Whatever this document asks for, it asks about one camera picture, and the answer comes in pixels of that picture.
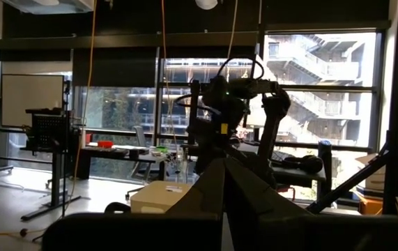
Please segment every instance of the whiteboard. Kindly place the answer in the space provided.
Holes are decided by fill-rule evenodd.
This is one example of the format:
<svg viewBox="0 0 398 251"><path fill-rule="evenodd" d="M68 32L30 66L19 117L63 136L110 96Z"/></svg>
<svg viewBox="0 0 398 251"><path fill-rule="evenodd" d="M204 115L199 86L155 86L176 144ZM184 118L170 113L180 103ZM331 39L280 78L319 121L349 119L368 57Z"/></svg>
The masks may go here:
<svg viewBox="0 0 398 251"><path fill-rule="evenodd" d="M2 75L2 126L31 126L26 109L61 108L63 81L61 75Z"/></svg>

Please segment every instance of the white box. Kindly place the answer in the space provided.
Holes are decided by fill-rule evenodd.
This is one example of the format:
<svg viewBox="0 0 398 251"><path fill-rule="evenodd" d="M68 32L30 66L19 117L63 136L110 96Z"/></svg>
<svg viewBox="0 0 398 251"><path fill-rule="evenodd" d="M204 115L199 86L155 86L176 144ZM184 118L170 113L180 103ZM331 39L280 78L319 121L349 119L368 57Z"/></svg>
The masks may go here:
<svg viewBox="0 0 398 251"><path fill-rule="evenodd" d="M165 213L190 190L191 185L154 181L130 198L132 213Z"/></svg>
<svg viewBox="0 0 398 251"><path fill-rule="evenodd" d="M358 161L358 171L365 167L369 161L371 161L377 155L377 153L373 153L364 157L356 158L355 160ZM366 178L366 180L362 181L358 185L366 190L383 191L385 189L385 172L386 166L380 168L377 172L372 174L369 178Z"/></svg>

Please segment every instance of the glass pane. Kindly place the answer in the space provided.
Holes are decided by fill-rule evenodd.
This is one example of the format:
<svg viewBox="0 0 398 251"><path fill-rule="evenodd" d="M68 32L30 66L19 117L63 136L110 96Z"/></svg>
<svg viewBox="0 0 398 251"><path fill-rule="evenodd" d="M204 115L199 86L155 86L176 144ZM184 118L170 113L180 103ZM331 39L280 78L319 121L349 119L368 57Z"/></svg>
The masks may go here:
<svg viewBox="0 0 398 251"><path fill-rule="evenodd" d="M138 146L138 141L136 137L93 134L92 140L93 142L97 142L98 140L110 140L113 141L115 145ZM151 141L151 138L146 138L146 145L151 146ZM132 161L92 158L90 175L101 178L116 178L138 181L138 179L131 177L132 170L134 169L134 164L135 163Z"/></svg>
<svg viewBox="0 0 398 251"><path fill-rule="evenodd" d="M290 147L275 147L275 152L283 152L294 155L296 157L303 157L305 155L318 155L316 149L302 149ZM366 156L367 153L349 152L349 151L332 151L332 189L345 182L352 175L356 174L358 163L356 158ZM296 190L296 199L316 199L316 182L312 188L302 188L294 186ZM291 197L292 193L283 193L285 197Z"/></svg>
<svg viewBox="0 0 398 251"><path fill-rule="evenodd" d="M189 83L191 79L209 83L227 59L167 59L164 81ZM249 77L252 62L249 59L233 59L222 71L227 79Z"/></svg>
<svg viewBox="0 0 398 251"><path fill-rule="evenodd" d="M32 163L18 160L8 160L7 165L12 165L14 167L29 168L34 170L51 171L52 164L45 163Z"/></svg>
<svg viewBox="0 0 398 251"><path fill-rule="evenodd" d="M33 156L31 151L21 150L22 147L25 147L26 144L26 135L22 133L8 133L8 142L7 142L7 157L17 158L17 159L26 159L26 160L43 160L43 161L52 161L51 153L35 153L36 156ZM52 166L49 164L43 163L32 163L32 162L23 162L17 160L9 160L9 165L15 167L24 167L24 168L32 168L32 169L41 169L41 170L52 170Z"/></svg>
<svg viewBox="0 0 398 251"><path fill-rule="evenodd" d="M190 94L189 88L174 88L170 87L169 90L163 88L163 98L162 98L162 123L161 123L161 134L173 134L175 132L176 135L187 135L186 128L190 123L190 108L181 107L174 103L175 99L186 94ZM183 100L183 103L190 104L191 98L186 98ZM171 114L169 114L169 102L171 105ZM201 101L201 97L199 97L198 105L204 106ZM198 109L197 116L206 118L208 116L208 112Z"/></svg>
<svg viewBox="0 0 398 251"><path fill-rule="evenodd" d="M82 103L86 87L82 88ZM154 88L91 87L87 102L87 128L134 131L142 126L154 131Z"/></svg>
<svg viewBox="0 0 398 251"><path fill-rule="evenodd" d="M266 36L264 61L281 84L372 86L375 33Z"/></svg>
<svg viewBox="0 0 398 251"><path fill-rule="evenodd" d="M368 146L372 95L370 93L324 93L289 91L291 106L281 120L277 140L333 145ZM250 101L247 131L266 121L261 95Z"/></svg>

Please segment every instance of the yellow cable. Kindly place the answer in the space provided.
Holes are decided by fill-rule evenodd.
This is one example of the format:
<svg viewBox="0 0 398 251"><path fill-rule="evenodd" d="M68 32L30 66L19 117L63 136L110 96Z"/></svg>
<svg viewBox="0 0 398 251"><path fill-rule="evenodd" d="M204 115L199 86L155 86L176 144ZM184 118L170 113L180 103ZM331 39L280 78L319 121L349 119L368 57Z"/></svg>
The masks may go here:
<svg viewBox="0 0 398 251"><path fill-rule="evenodd" d="M231 37L229 39L228 55L227 55L228 59L231 56L231 48L233 47L234 33L236 32L236 19L237 19L237 16L238 16L238 0L236 0L236 2L234 3L233 26L231 28ZM226 69L227 69L227 79L228 79L229 78L229 67L228 67L228 64L226 66Z"/></svg>
<svg viewBox="0 0 398 251"><path fill-rule="evenodd" d="M91 48L90 48L90 65L89 65L89 80L87 82L87 92L86 92L86 100L84 101L83 104L83 116L82 116L82 120L85 121L86 120L86 110L87 110L87 100L89 97L89 89L91 86L91 82L92 82L92 72L93 72L93 48L95 46L95 24L96 24L96 4L97 4L98 0L94 0L94 5L93 5L93 21L92 21L92 39L91 39ZM77 176L77 172L78 172L78 164L79 164L79 155L81 153L81 148L82 148L82 140L79 141L79 146L78 146L78 150L77 150L77 155L76 155L76 161L75 161L75 170L73 172L73 183L72 183L72 191L70 193L69 198L71 198L73 196L73 193L75 192L75 186L76 186L76 176ZM68 209L70 205L70 200L68 200L67 202L67 206L66 206L66 210ZM39 233L42 231L47 230L47 227L44 229L39 229L39 230L33 230L33 231L27 231L27 234L33 234L33 233ZM4 232L4 233L0 233L0 236L10 236L10 237L17 237L18 235L20 235L19 232Z"/></svg>
<svg viewBox="0 0 398 251"><path fill-rule="evenodd" d="M166 55L166 24L165 24L165 17L164 17L164 0L162 0L162 36L163 36L163 77L166 75L167 69L167 55ZM171 96L169 95L169 81L164 77L164 83L166 84L166 90L168 93L168 115L169 115L169 122L172 129L172 135L174 136L174 145L176 146L176 156L178 156L178 149L177 149L177 138L176 138L176 130L174 128L174 122L172 121L172 109L174 108L174 101L171 102Z"/></svg>
<svg viewBox="0 0 398 251"><path fill-rule="evenodd" d="M231 28L231 38L229 40L229 48L228 48L228 59L231 56L231 48L233 47L233 39L234 39L234 33L236 31L236 18L238 15L238 0L236 0L234 4L234 16L233 16L233 26Z"/></svg>

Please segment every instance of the tree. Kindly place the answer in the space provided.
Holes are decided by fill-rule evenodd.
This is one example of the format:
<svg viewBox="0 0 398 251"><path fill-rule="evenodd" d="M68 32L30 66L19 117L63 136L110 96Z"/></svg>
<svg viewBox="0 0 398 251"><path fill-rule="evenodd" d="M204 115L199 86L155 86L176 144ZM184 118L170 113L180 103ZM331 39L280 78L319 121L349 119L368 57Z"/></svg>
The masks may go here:
<svg viewBox="0 0 398 251"><path fill-rule="evenodd" d="M89 91L87 118L94 118L87 125L95 128L133 131L141 124L140 97L131 98L131 88L97 87ZM95 135L94 141L110 140L115 145L137 145L136 137ZM131 178L134 163L122 160L92 159L91 175L108 178Z"/></svg>

